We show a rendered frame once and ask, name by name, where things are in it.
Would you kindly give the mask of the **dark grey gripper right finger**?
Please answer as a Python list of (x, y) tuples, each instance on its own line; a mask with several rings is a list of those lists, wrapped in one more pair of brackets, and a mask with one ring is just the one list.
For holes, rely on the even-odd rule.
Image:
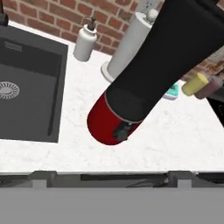
[(176, 188), (224, 188), (222, 184), (198, 178), (190, 171), (169, 171), (168, 186)]

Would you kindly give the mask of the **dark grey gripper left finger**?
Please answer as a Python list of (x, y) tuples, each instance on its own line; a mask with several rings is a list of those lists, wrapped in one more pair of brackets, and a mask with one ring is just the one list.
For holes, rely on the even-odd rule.
[(0, 175), (0, 188), (34, 188), (34, 187), (51, 187), (58, 173), (56, 171), (34, 171), (23, 174)]

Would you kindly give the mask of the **red and black blender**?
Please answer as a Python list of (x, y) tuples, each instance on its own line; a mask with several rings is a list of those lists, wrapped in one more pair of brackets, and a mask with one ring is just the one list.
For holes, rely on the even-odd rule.
[(101, 144), (117, 145), (138, 128), (166, 91), (224, 46), (220, 0), (164, 0), (136, 56), (87, 115)]

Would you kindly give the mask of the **teal sponge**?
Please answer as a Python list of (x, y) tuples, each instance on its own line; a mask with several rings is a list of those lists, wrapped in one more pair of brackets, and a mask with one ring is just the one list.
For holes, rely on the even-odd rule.
[(167, 100), (176, 100), (179, 96), (179, 84), (174, 83), (163, 95), (163, 97)]

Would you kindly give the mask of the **dark grey sink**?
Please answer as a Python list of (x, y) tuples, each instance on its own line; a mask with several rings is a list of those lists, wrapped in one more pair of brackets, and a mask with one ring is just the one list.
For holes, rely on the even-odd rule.
[(0, 139), (56, 143), (68, 46), (0, 27)]

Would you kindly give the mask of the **yellow cylinder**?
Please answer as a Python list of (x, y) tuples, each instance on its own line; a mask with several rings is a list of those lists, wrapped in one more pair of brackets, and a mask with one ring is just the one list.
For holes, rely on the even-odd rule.
[(182, 86), (182, 92), (191, 96), (200, 91), (207, 83), (209, 79), (204, 73), (196, 73), (188, 82)]

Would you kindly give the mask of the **brown cylinder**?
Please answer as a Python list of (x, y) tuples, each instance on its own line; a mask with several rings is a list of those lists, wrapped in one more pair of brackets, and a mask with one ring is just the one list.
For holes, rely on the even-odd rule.
[(195, 94), (198, 99), (204, 99), (220, 89), (224, 83), (224, 76), (212, 76), (209, 83), (205, 85), (199, 92)]

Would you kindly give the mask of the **white soap dispenser bottle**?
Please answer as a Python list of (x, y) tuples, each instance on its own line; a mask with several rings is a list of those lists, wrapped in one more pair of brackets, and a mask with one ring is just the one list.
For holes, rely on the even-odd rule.
[(82, 62), (90, 59), (97, 40), (97, 30), (95, 29), (95, 18), (89, 17), (87, 24), (79, 30), (78, 37), (73, 50), (73, 56)]

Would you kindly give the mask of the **white paper towel roll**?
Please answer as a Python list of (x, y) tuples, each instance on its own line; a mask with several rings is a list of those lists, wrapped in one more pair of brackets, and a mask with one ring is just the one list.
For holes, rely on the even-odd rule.
[(101, 65), (101, 73), (108, 82), (112, 82), (133, 60), (151, 30), (158, 11), (135, 12), (127, 31), (110, 61)]

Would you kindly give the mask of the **black tap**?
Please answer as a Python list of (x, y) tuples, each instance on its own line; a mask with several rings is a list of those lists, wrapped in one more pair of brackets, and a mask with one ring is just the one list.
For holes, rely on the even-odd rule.
[(9, 23), (8, 15), (4, 12), (3, 0), (0, 0), (0, 25), (7, 26)]

